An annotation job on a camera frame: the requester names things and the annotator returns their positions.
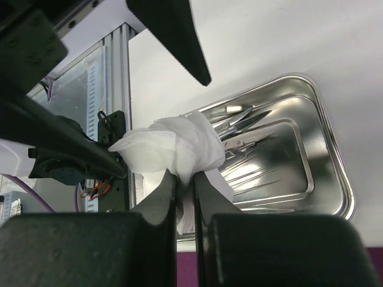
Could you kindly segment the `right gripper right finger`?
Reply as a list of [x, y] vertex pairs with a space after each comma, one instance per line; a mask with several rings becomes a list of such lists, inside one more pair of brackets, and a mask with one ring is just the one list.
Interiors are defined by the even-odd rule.
[[200, 286], [381, 286], [343, 218], [245, 213], [203, 172], [193, 186]]

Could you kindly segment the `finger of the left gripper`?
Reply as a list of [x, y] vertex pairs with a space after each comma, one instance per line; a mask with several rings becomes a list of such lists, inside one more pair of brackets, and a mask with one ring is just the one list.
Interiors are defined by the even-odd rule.
[[81, 132], [50, 113], [19, 88], [1, 79], [1, 139], [72, 157], [107, 175], [124, 178], [127, 170]]
[[127, 7], [201, 85], [211, 82], [188, 0], [130, 0]]

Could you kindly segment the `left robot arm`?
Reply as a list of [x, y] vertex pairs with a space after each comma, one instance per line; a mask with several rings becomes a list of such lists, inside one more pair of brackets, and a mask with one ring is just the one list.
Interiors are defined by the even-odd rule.
[[[127, 1], [127, 7], [203, 86], [211, 82], [189, 1]], [[127, 170], [104, 148], [50, 113], [28, 93], [68, 54], [62, 37], [98, 1], [1, 2], [1, 172], [28, 176], [29, 148], [42, 148], [123, 178]]]

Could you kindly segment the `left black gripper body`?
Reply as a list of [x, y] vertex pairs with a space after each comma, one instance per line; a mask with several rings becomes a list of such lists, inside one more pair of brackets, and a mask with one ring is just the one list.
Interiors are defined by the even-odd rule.
[[26, 93], [67, 53], [43, 10], [28, 1], [1, 1], [1, 86]]

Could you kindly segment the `white gauze pad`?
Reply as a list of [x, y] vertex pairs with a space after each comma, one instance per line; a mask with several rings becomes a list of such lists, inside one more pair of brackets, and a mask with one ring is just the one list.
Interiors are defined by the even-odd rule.
[[129, 131], [108, 150], [119, 153], [131, 172], [142, 175], [144, 197], [159, 186], [168, 170], [182, 187], [197, 172], [205, 172], [209, 183], [233, 201], [233, 189], [218, 171], [225, 160], [223, 143], [199, 111]]

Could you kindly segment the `black-tipped surgical scissors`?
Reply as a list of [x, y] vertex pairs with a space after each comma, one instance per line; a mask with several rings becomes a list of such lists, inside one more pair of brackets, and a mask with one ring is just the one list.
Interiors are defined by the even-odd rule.
[[236, 143], [235, 145], [230, 144], [230, 138], [234, 137], [234, 135], [237, 135], [240, 131], [249, 129], [251, 126], [255, 125], [255, 123], [258, 123], [260, 120], [264, 119], [264, 117], [272, 112], [271, 110], [268, 110], [253, 116], [249, 116], [251, 111], [252, 109], [248, 108], [247, 110], [240, 112], [238, 115], [233, 116], [229, 120], [214, 128], [226, 151], [240, 147], [242, 145], [241, 142]]

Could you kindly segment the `plain steel surgical scissors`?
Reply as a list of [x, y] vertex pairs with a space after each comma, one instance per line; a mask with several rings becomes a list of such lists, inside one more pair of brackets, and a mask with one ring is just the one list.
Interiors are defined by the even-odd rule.
[[248, 118], [252, 110], [253, 107], [249, 107], [245, 111], [240, 112], [239, 114], [233, 116], [229, 120], [215, 127], [214, 130], [216, 131], [219, 139], [221, 141], [224, 141], [229, 136], [252, 125], [254, 123], [254, 120]]

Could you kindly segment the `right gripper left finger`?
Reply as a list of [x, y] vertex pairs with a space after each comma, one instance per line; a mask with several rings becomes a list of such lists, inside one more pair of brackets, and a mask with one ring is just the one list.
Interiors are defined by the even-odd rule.
[[127, 212], [35, 213], [1, 227], [2, 286], [175, 286], [175, 193], [160, 185]]

